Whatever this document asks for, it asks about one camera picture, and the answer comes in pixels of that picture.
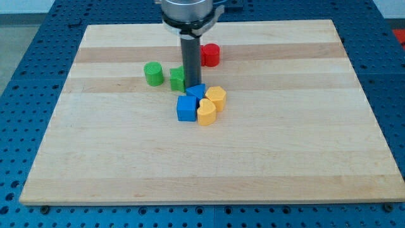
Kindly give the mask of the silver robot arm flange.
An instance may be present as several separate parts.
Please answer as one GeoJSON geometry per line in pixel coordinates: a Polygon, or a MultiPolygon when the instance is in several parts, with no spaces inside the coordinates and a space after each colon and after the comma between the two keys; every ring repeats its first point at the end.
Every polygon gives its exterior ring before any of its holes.
{"type": "Polygon", "coordinates": [[[181,39],[198,39],[209,31],[225,12],[223,4],[212,0],[157,0],[167,31],[181,39]]]}

